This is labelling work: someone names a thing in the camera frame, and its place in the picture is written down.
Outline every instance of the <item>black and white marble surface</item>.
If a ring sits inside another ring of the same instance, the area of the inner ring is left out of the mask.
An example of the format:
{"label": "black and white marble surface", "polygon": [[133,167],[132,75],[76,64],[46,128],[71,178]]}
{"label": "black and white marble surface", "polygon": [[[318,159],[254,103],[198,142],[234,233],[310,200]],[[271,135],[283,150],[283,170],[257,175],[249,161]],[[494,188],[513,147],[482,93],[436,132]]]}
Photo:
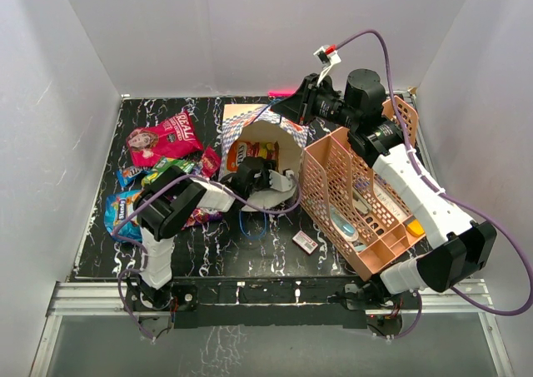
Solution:
{"label": "black and white marble surface", "polygon": [[[204,147],[211,146],[220,155],[224,105],[267,104],[270,100],[268,97],[203,97],[124,101],[87,235],[77,254],[70,280],[114,280],[124,268],[140,266],[138,251],[128,244],[115,242],[103,225],[106,198],[116,192],[141,187],[140,181],[136,181],[122,189],[116,175],[118,169],[132,164],[126,137],[135,127],[155,126],[185,109],[191,115],[197,137]],[[330,123],[314,121],[307,143],[325,136],[333,129],[335,126]],[[197,153],[191,159],[199,159],[200,156],[201,153]],[[261,214],[250,214],[244,219],[250,234],[261,232]],[[241,233],[238,221],[232,220],[212,222],[182,231],[174,240],[176,247],[172,254],[172,274],[231,277],[355,274],[302,208],[284,216],[268,216],[267,224],[266,235],[259,241],[248,240]],[[305,231],[319,244],[312,255],[291,241],[299,230]],[[427,244],[422,242],[401,259],[426,251]]]}

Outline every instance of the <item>small white box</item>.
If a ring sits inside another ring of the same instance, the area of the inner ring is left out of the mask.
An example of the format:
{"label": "small white box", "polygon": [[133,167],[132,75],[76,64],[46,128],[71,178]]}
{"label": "small white box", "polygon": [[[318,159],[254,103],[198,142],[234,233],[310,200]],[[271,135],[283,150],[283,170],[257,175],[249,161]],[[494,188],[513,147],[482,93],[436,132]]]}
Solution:
{"label": "small white box", "polygon": [[308,255],[312,254],[313,251],[318,248],[318,244],[303,231],[298,231],[298,233],[292,237],[292,240],[307,252]]}

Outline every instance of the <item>red object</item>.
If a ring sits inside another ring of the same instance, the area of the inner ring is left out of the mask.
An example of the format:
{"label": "red object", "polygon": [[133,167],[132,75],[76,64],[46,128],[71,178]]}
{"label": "red object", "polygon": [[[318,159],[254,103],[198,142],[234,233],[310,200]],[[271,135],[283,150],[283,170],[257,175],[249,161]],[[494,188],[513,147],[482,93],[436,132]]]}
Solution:
{"label": "red object", "polygon": [[203,150],[186,111],[155,127],[135,129],[127,137],[126,143],[135,166],[154,166],[162,156],[182,158],[194,151]]}
{"label": "red object", "polygon": [[213,209],[197,208],[189,216],[182,230],[191,226],[204,225],[210,221],[221,221],[223,216],[221,212]]}
{"label": "red object", "polygon": [[330,55],[332,52],[334,52],[336,50],[336,46],[329,46],[327,49],[326,49],[326,55]]}
{"label": "red object", "polygon": [[284,91],[279,91],[279,92],[271,91],[271,92],[268,92],[268,96],[269,97],[290,97],[292,94],[294,94],[294,91],[295,90],[287,90],[286,92],[284,92]]}
{"label": "red object", "polygon": [[209,146],[206,148],[202,155],[202,159],[200,160],[200,165],[202,165],[200,174],[204,177],[210,178],[217,172],[221,164],[222,160],[215,150]]}

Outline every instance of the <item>gray floor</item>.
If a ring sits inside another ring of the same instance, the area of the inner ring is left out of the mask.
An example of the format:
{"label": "gray floor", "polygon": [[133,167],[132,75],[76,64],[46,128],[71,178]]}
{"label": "gray floor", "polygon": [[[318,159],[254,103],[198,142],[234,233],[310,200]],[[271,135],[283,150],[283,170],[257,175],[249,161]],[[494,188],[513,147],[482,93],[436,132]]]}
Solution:
{"label": "gray floor", "polygon": [[[411,323],[406,316],[404,325]],[[387,344],[340,327],[212,327],[140,340],[126,317],[65,317],[49,377],[496,376],[477,314],[423,315]]]}

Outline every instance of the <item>blue snack bag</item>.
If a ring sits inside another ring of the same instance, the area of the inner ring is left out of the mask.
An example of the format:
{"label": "blue snack bag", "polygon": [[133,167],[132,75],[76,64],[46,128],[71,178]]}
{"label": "blue snack bag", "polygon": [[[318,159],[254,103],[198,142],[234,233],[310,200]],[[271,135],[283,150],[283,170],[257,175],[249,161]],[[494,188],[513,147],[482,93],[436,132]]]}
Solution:
{"label": "blue snack bag", "polygon": [[[112,233],[115,226],[119,225],[133,212],[133,203],[139,197],[140,193],[141,190],[118,192],[106,199],[106,213],[103,217],[103,223],[109,234]],[[118,234],[142,242],[141,227],[137,224],[136,217],[127,223]]]}
{"label": "blue snack bag", "polygon": [[125,167],[124,169],[119,169],[117,171],[117,178],[118,182],[120,183],[120,187],[124,188],[134,181],[137,176],[148,173],[150,169],[151,168],[147,166],[129,166]]}

